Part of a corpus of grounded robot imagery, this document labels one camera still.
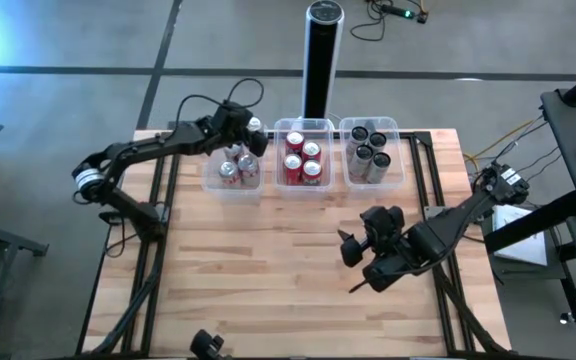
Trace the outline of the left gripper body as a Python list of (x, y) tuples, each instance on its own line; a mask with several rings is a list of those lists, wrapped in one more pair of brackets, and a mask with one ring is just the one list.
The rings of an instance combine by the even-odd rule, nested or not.
[(251, 140), (248, 125), (253, 113), (234, 102), (224, 102), (216, 110), (211, 123), (220, 145), (248, 144)]

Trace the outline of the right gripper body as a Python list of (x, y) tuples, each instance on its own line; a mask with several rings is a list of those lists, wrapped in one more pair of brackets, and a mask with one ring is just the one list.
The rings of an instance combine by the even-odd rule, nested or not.
[(410, 246), (402, 244), (388, 247), (372, 246), (371, 250), (374, 258), (363, 268), (362, 274), (376, 292), (383, 292), (415, 269), (416, 254)]

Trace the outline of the clear plastic bin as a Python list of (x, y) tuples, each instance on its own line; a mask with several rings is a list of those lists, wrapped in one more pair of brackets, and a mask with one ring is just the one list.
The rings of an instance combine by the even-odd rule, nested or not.
[[(363, 126), (369, 131), (384, 133), (387, 144), (383, 152), (391, 158), (388, 172), (379, 184), (368, 184), (366, 180), (359, 182), (349, 175), (346, 145), (351, 129), (355, 126)], [(362, 195), (382, 195), (395, 190), (403, 185), (406, 180), (404, 162), (402, 157), (402, 135), (394, 119), (390, 117), (347, 117), (339, 123), (339, 138), (341, 141), (342, 171), (344, 180), (352, 193)]]
[[(285, 154), (285, 139), (290, 131), (299, 131), (305, 141), (317, 142), (322, 150), (322, 178), (319, 186), (288, 186), (285, 184), (283, 161)], [(328, 119), (284, 118), (274, 125), (275, 143), (275, 173), (276, 188), (284, 198), (318, 199), (323, 198), (335, 183), (334, 155), (334, 125)]]
[[(247, 145), (240, 143), (245, 148), (245, 154), (249, 152)], [(257, 187), (248, 187), (241, 183), (238, 188), (224, 188), (221, 184), (218, 169), (222, 162), (227, 161), (223, 148), (213, 152), (203, 166), (202, 188), (213, 194), (221, 202), (253, 202), (259, 201), (264, 187), (265, 163), (263, 157), (256, 157), (260, 167), (260, 183)]]

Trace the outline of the black and white tower fan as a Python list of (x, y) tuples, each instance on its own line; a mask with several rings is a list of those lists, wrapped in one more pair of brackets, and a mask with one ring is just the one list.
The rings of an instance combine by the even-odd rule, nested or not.
[(316, 0), (305, 13), (303, 118), (326, 118), (334, 87), (345, 13), (335, 0)]

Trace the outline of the white paper sheet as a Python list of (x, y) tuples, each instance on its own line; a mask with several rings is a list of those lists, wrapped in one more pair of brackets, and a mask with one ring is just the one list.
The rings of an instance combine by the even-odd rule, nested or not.
[[(498, 205), (493, 208), (492, 229), (501, 229), (524, 216), (531, 214), (531, 210), (512, 205)], [(494, 252), (496, 257), (515, 260), (532, 265), (547, 266), (547, 252), (544, 232), (531, 235), (513, 245)]]

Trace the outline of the black table clamp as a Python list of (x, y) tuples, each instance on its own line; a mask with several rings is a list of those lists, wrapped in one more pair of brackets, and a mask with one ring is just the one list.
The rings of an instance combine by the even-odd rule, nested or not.
[(130, 222), (130, 218), (117, 211), (105, 211), (98, 214), (98, 217), (110, 226), (119, 226)]

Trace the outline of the black square beam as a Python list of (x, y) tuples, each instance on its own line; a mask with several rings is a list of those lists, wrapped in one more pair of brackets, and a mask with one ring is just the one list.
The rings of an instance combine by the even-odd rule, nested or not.
[(484, 237), (492, 254), (576, 216), (576, 191), (565, 194)]

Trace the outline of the black power strip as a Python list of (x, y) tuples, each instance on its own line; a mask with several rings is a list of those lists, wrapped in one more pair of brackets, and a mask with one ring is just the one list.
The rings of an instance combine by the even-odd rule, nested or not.
[(382, 4), (379, 6), (379, 8), (383, 14), (394, 15), (406, 19), (414, 19), (416, 17), (415, 12), (394, 5)]

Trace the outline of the black aluminium table frame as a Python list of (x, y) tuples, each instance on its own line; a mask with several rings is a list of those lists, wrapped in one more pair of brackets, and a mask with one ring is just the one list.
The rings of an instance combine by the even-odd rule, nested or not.
[(77, 354), (84, 360), (187, 358), (197, 331), (223, 337), (236, 360), (410, 360), (482, 346), (431, 274), (389, 290), (362, 287), (337, 231), (360, 232), (372, 205), (408, 224), (425, 206), (454, 205), (470, 187), (452, 129), (402, 131), (406, 180), (382, 195), (352, 193), (337, 174), (318, 199), (284, 198), (266, 156), (259, 201), (221, 202), (202, 188), (203, 157), (132, 167), (125, 190), (170, 213), (167, 241), (131, 241), (102, 262)]

